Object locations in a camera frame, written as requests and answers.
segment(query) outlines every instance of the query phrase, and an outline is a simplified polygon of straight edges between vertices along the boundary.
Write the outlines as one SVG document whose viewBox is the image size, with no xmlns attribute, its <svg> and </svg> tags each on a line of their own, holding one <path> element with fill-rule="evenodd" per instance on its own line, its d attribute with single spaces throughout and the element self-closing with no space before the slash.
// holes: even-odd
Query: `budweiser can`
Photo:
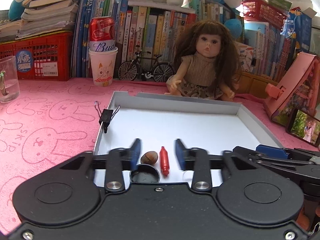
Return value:
<svg viewBox="0 0 320 240">
<path fill-rule="evenodd" d="M 113 17 L 92 18 L 89 25 L 91 51 L 110 51 L 115 49 L 115 20 Z"/>
</svg>

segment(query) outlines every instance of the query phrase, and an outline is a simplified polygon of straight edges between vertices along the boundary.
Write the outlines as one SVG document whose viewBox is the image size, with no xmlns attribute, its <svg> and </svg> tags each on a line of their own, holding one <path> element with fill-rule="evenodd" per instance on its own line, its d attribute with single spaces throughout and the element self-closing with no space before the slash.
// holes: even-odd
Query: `glass cup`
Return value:
<svg viewBox="0 0 320 240">
<path fill-rule="evenodd" d="M 0 103 L 8 103 L 20 94 L 16 57 L 0 59 Z"/>
</svg>

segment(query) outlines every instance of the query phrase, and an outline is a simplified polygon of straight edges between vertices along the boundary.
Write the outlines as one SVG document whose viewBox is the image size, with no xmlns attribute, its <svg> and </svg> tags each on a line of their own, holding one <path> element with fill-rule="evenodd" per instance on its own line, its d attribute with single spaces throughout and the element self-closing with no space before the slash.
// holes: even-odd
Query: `paper cup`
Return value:
<svg viewBox="0 0 320 240">
<path fill-rule="evenodd" d="M 110 51 L 89 50 L 93 83 L 96 86 L 107 87 L 112 84 L 118 48 Z"/>
</svg>

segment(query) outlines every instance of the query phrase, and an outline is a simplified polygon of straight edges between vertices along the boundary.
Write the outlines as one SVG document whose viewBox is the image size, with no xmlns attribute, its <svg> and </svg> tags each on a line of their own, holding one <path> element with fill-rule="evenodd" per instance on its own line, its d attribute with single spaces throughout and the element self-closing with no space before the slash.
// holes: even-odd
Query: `pink desk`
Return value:
<svg viewBox="0 0 320 240">
<path fill-rule="evenodd" d="M 19 224 L 12 206 L 15 188 L 52 166 L 84 151 L 92 150 L 99 131 L 94 102 L 109 104 L 113 91 L 163 94 L 165 86 L 114 82 L 100 88 L 90 79 L 68 82 L 20 81 L 20 96 L 0 105 L 0 231 Z M 259 99 L 238 95 L 244 104 L 281 141 L 284 147 L 316 150 L 271 123 Z"/>
</svg>

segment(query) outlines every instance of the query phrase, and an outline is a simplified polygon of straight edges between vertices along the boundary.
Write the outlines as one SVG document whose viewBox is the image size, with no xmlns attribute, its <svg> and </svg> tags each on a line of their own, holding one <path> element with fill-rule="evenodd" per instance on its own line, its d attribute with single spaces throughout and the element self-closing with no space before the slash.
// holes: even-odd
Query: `silver screw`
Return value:
<svg viewBox="0 0 320 240">
<path fill-rule="evenodd" d="M 111 181 L 107 183 L 107 188 L 109 189 L 120 189 L 122 184 L 119 181 Z"/>
<path fill-rule="evenodd" d="M 294 232 L 288 232 L 286 235 L 285 235 L 285 240 L 293 240 L 295 239 L 296 237 L 296 234 Z"/>
<path fill-rule="evenodd" d="M 210 187 L 208 182 L 198 181 L 195 183 L 196 189 L 208 189 Z"/>
<path fill-rule="evenodd" d="M 156 187 L 156 188 L 155 188 L 155 191 L 156 191 L 156 192 L 163 192 L 163 191 L 164 191 L 164 188 L 163 188 L 163 187 Z"/>
<path fill-rule="evenodd" d="M 25 240 L 32 240 L 33 239 L 33 234 L 29 231 L 25 231 L 22 233 L 22 237 L 25 239 Z"/>
</svg>

